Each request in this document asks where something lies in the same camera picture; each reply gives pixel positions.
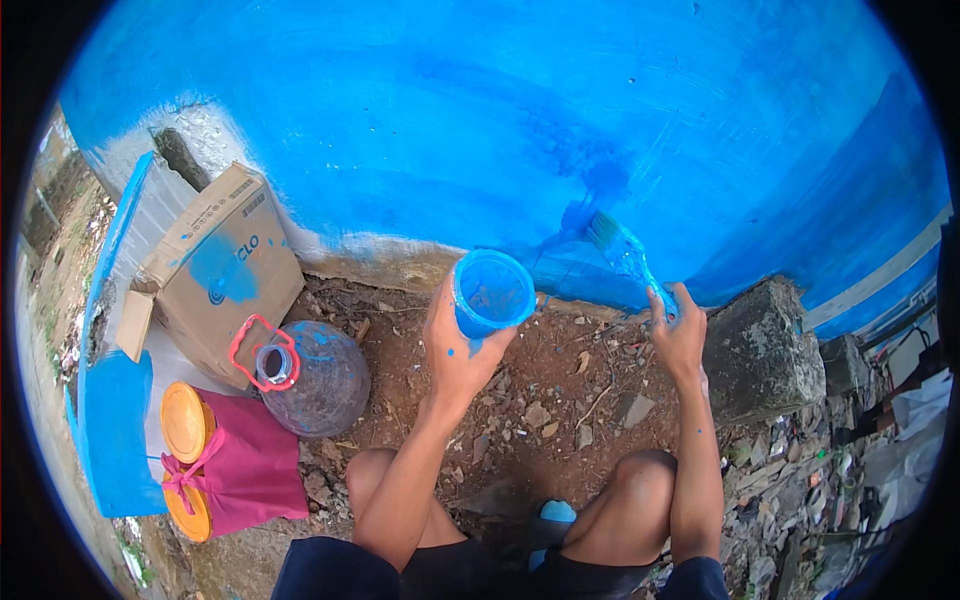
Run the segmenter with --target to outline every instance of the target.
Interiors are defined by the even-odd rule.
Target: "hand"
[[[663,310],[663,299],[652,287],[647,286],[647,299],[653,313],[650,332],[654,350],[670,372],[678,387],[700,386],[701,362],[704,355],[704,338],[707,336],[707,313],[694,303],[686,286],[673,284],[673,296],[680,308],[680,322],[668,326]]]
[[[483,340],[468,340],[457,326],[453,301],[453,270],[433,293],[423,325],[423,346],[430,367],[430,398],[420,404],[420,414],[439,417],[451,431],[467,413],[503,358],[516,327],[495,331]]]

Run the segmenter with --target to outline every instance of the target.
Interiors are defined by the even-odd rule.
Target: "pink ribbon bow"
[[[163,465],[164,470],[170,473],[170,480],[164,481],[160,485],[164,490],[171,490],[180,497],[180,500],[183,501],[183,508],[186,509],[188,515],[194,515],[195,512],[193,506],[190,505],[190,500],[186,497],[186,490],[183,488],[187,486],[200,490],[201,492],[209,492],[206,488],[206,480],[204,477],[195,473],[206,461],[210,460],[211,456],[217,453],[220,446],[224,444],[225,436],[225,430],[222,427],[217,427],[210,441],[206,444],[204,451],[201,452],[200,457],[197,458],[197,462],[184,472],[180,472],[180,470],[186,465],[177,460],[177,457],[162,452],[160,453],[160,463]]]

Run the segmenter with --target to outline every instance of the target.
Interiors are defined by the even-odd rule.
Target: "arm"
[[[680,398],[680,447],[670,508],[670,547],[674,562],[680,564],[698,556],[719,559],[724,503],[707,375],[701,364],[707,314],[682,283],[674,285],[673,293],[680,306],[680,322],[670,327],[664,319],[663,300],[647,288],[654,349],[677,384]]]
[[[402,571],[423,535],[430,500],[444,459],[446,440],[467,413],[470,401],[490,381],[516,327],[496,331],[470,357],[457,327],[453,275],[434,292],[423,326],[430,368],[430,395],[417,421],[353,531],[353,542]]]

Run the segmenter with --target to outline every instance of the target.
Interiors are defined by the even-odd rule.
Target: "plastic cup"
[[[493,250],[469,252],[453,269],[457,326],[479,340],[519,325],[537,307],[534,280],[510,256]]]

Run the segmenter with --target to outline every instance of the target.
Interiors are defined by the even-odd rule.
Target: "orange lid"
[[[160,402],[160,430],[170,453],[182,463],[197,462],[216,428],[213,411],[182,381],[170,384]]]
[[[170,473],[163,473],[163,481],[170,480]],[[183,506],[183,500],[173,490],[164,490],[163,499],[167,501],[167,509],[170,511],[170,517],[177,523],[180,530],[193,541],[207,541],[210,532],[213,531],[213,521],[210,517],[210,507],[206,503],[206,494],[191,488],[183,486],[186,493],[186,499],[193,507],[193,515],[188,515]]]

